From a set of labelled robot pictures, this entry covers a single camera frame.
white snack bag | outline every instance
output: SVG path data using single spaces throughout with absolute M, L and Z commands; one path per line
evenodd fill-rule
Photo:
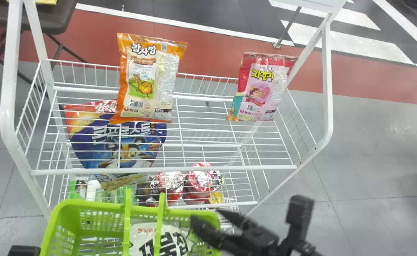
M 130 256 L 153 256 L 156 222 L 133 224 L 130 229 Z M 186 256 L 194 243 L 187 239 L 188 232 L 172 225 L 162 224 L 160 256 Z

metal wire rack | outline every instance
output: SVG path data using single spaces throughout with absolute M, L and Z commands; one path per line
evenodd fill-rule
M 47 61 L 54 65 L 54 86 L 49 87 L 42 62 L 39 63 L 16 121 L 15 132 L 25 158 L 30 158 L 30 149 L 39 149 L 34 161 L 36 165 L 31 161 L 25 163 L 32 177 L 46 177 L 40 193 L 46 208 L 51 209 L 54 203 L 67 198 L 71 179 L 77 176 L 94 179 L 92 174 L 106 172 L 105 169 L 83 167 L 82 162 L 91 159 L 77 157 L 68 132 L 71 125 L 66 123 L 69 119 L 83 118 L 66 117 L 68 110 L 63 106 L 115 99 L 119 67 Z M 160 143 L 151 167 L 134 168 L 134 172 L 155 175 L 163 171 L 181 171 L 186 175 L 191 170 L 209 169 L 192 167 L 192 164 L 210 162 L 214 165 L 211 169 L 219 170 L 224 180 L 219 190 L 224 201 L 216 207 L 238 210 L 238 206 L 254 205 L 263 200 L 273 189 L 267 176 L 271 172 L 296 170 L 301 161 L 294 163 L 291 155 L 298 156 L 297 160 L 304 159 L 317 142 L 289 90 L 285 92 L 274 121 L 226 121 L 236 88 L 236 78 L 179 73 L 172 123 L 166 124 L 166 141 Z M 118 134 L 113 135 L 119 144 L 129 136 L 122 132 L 123 129 L 131 128 L 120 125 Z M 109 172 L 124 173 L 127 170 L 113 168 Z M 172 207 L 200 208 L 188 205 L 182 199 Z
M 309 1 L 299 2 L 307 7 L 311 5 L 315 10 L 322 8 Z M 322 138 L 314 138 L 288 89 L 275 113 L 275 120 L 231 122 L 225 117 L 236 92 L 236 78 L 179 73 L 173 93 L 172 123 L 166 126 L 166 141 L 160 143 L 151 167 L 134 168 L 134 172 L 155 175 L 180 171 L 185 175 L 195 170 L 218 170 L 224 177 L 219 188 L 224 201 L 211 206 L 238 210 L 238 206 L 251 205 L 253 208 L 249 213 L 277 192 L 329 143 L 332 136 L 332 79 L 327 35 L 331 21 L 345 0 L 330 2 L 330 8 L 324 5 L 327 16 L 288 77 L 289 84 L 321 39 Z M 17 106 L 16 73 L 22 3 L 32 21 L 30 27 L 40 62 L 25 103 Z M 70 179 L 80 176 L 93 178 L 93 174 L 106 170 L 83 168 L 82 162 L 88 159 L 76 155 L 69 138 L 69 118 L 65 116 L 63 106 L 115 99 L 119 88 L 119 67 L 48 59 L 34 1 L 12 1 L 10 10 L 14 11 L 8 13 L 5 47 L 5 70 L 8 72 L 3 73 L 2 78 L 0 131 L 31 194 L 44 216 L 49 218 L 52 207 L 67 198 Z M 114 135 L 118 148 L 121 148 L 122 138 L 128 137 L 122 129 L 130 128 L 118 128 L 118 135 Z M 200 161 L 211 162 L 214 166 L 192 166 Z M 110 168 L 109 173 L 130 172 L 116 166 Z M 277 181 L 274 173 L 285 174 L 286 178 Z M 180 200 L 172 207 L 198 209 L 204 206 L 188 205 Z

black table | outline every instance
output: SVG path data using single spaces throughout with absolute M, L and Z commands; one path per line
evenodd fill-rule
M 72 13 L 74 12 L 76 5 L 75 0 L 58 0 L 57 5 L 37 5 L 39 21 L 41 23 L 41 29 L 43 34 L 49 36 L 57 45 L 58 49 L 55 53 L 54 59 L 58 59 L 59 54 L 62 50 L 67 51 L 75 58 L 81 62 L 86 63 L 84 59 L 79 57 L 77 54 L 72 52 L 70 49 L 65 47 L 61 42 L 59 42 L 53 35 L 62 34 L 66 31 L 69 21 L 71 19 Z M 0 26 L 6 27 L 8 21 L 8 6 L 9 4 L 6 1 L 0 1 Z M 30 30 L 30 23 L 28 22 L 28 17 L 26 15 L 25 8 L 23 9 L 22 14 L 22 32 Z M 5 52 L 5 38 L 6 38 L 6 29 L 0 34 L 0 56 Z M 26 77 L 23 73 L 18 71 L 17 74 L 20 78 L 32 83 L 31 79 Z

blue snack bag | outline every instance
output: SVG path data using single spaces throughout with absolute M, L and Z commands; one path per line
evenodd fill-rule
M 85 168 L 151 167 L 166 140 L 166 124 L 127 122 L 111 125 L 109 119 L 115 109 L 115 100 L 64 107 L 75 155 Z M 146 174 L 138 173 L 94 175 L 106 191 L 146 180 Z

basket handle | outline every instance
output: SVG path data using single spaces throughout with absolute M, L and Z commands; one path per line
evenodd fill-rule
M 124 226 L 123 226 L 123 237 L 127 238 L 123 240 L 123 254 L 128 255 L 130 246 L 130 227 L 131 227 L 131 188 L 126 189 L 124 195 Z
M 155 235 L 155 244 L 153 248 L 155 249 L 153 256 L 159 256 L 161 249 L 161 228 L 162 228 L 162 219 L 164 217 L 164 211 L 167 209 L 166 205 L 166 194 L 159 194 L 159 203 L 158 203 L 158 219 L 156 220 L 156 235 Z

